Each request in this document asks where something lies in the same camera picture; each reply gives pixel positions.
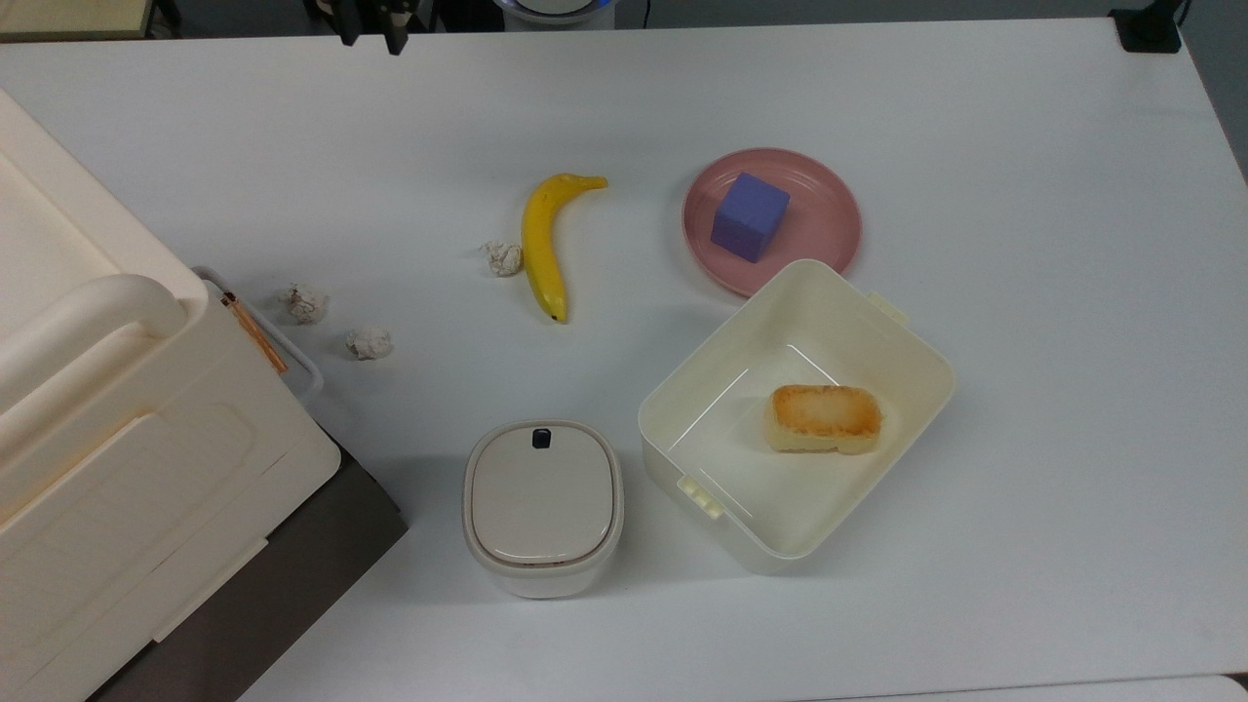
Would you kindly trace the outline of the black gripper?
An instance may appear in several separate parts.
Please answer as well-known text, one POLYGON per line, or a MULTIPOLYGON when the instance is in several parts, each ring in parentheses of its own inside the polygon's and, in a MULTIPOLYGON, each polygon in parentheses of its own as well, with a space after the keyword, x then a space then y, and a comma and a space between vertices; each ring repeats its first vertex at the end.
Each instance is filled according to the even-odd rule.
POLYGON ((327 12, 338 12, 338 35, 344 46, 353 46, 363 32, 359 12, 382 12, 382 32, 391 55, 401 55, 409 40, 411 12, 419 1, 327 1, 327 12))

